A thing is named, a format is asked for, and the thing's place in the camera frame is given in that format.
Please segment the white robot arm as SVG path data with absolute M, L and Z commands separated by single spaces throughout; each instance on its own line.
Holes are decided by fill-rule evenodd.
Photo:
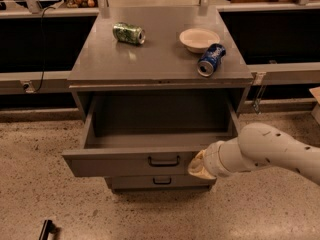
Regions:
M 320 149 L 263 123 L 248 124 L 236 138 L 210 144 L 191 160 L 188 173 L 211 180 L 271 166 L 320 184 Z

